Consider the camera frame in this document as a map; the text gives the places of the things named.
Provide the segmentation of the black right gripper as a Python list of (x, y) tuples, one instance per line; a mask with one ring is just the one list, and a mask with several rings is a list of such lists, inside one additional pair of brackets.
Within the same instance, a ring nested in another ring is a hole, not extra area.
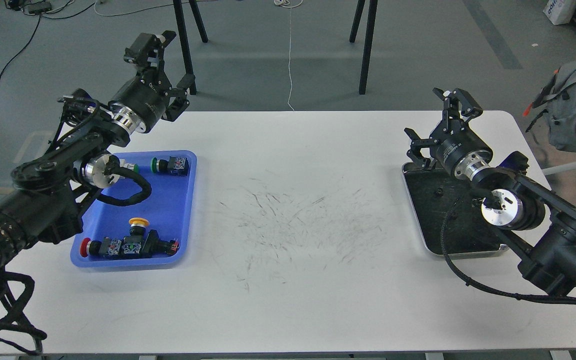
[[(469, 127), (470, 120), (481, 116), (483, 109), (464, 89), (434, 88), (432, 92), (442, 100), (441, 121), (426, 139), (404, 128), (410, 139), (406, 155), (422, 170), (432, 170), (436, 160), (450, 176), (471, 181), (478, 171), (489, 167), (493, 158), (493, 150)], [(432, 158), (422, 155), (421, 150), (426, 148)]]

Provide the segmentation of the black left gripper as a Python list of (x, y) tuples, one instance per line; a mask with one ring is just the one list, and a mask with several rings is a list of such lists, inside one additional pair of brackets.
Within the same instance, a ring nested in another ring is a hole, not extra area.
[(137, 73), (109, 101), (117, 116), (130, 118), (130, 133), (149, 133), (159, 120), (174, 122), (189, 107), (188, 94), (195, 85), (195, 75), (185, 73), (172, 86), (164, 66), (165, 48), (177, 37), (174, 30), (162, 34), (140, 33), (125, 48), (123, 61), (135, 66)]

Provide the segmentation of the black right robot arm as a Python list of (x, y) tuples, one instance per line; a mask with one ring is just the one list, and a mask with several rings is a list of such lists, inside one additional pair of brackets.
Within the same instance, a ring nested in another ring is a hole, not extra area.
[[(414, 216), (414, 243), (449, 269), (451, 283), (430, 293), (439, 323), (430, 330), (476, 346), (562, 347), (576, 330), (576, 206), (530, 178), (518, 137), (500, 123), (471, 121), (482, 107), (464, 89), (434, 88), (441, 118), (418, 134), (407, 128), (402, 173)], [(478, 269), (503, 251), (538, 294), (502, 291), (457, 267)]]

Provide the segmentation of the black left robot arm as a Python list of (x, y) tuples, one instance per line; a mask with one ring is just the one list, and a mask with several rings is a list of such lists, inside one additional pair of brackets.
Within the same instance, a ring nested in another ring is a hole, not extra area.
[(176, 35), (140, 34), (123, 57), (135, 76), (107, 104), (80, 88), (62, 96), (60, 125), (71, 129), (57, 129), (41, 157), (11, 172), (13, 191), (0, 199), (0, 342), (42, 356), (47, 337), (24, 313), (35, 281), (5, 269), (14, 257), (39, 242), (59, 244), (80, 234), (95, 201), (129, 207), (151, 195), (147, 180), (121, 166), (108, 148), (127, 146), (134, 132), (149, 133), (159, 120), (174, 122), (189, 107), (195, 76), (186, 73), (173, 86), (165, 73), (165, 49)]

